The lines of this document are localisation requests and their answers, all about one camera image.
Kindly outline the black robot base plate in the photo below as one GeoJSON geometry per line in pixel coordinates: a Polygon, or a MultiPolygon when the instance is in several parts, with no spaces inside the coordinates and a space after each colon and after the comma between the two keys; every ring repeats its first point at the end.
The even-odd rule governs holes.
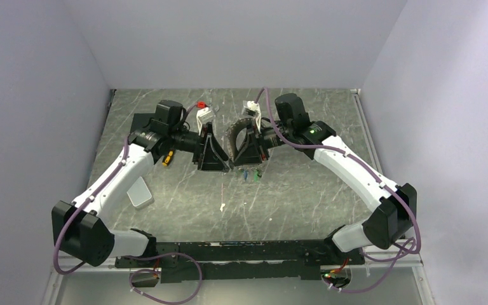
{"type": "Polygon", "coordinates": [[[317,280],[329,267],[364,264],[359,250],[340,252],[322,239],[159,242],[145,260],[118,258],[115,267],[157,266],[162,283],[203,280],[299,278],[317,280]]]}

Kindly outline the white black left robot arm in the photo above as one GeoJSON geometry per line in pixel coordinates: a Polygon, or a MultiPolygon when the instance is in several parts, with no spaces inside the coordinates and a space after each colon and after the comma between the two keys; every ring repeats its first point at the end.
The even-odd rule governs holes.
{"type": "Polygon", "coordinates": [[[104,221],[127,194],[133,193],[143,175],[157,161],[166,161],[172,151],[191,153],[199,170],[229,170],[228,156],[214,137],[214,110],[201,102],[195,108],[197,132],[186,122],[193,108],[173,100],[161,100],[154,113],[136,114],[121,152],[107,170],[71,203],[59,201],[53,207],[56,271],[67,274],[58,263],[60,252],[91,266],[113,257],[132,257],[142,267],[156,261],[153,235],[139,229],[110,230],[104,221]]]}

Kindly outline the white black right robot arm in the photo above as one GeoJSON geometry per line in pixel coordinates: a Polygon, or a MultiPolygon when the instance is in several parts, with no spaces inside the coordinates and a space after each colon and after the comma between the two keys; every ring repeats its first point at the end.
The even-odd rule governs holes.
{"type": "Polygon", "coordinates": [[[234,166],[259,165],[268,160],[270,149],[286,144],[329,169],[359,195],[371,215],[332,233],[324,248],[328,261],[339,264],[349,251],[371,245],[387,250],[415,227],[417,192],[412,185],[401,186],[364,162],[333,128],[309,118],[298,95],[283,94],[274,105],[278,119],[263,117],[257,101],[243,103],[244,117],[226,133],[229,157],[234,166]]]}

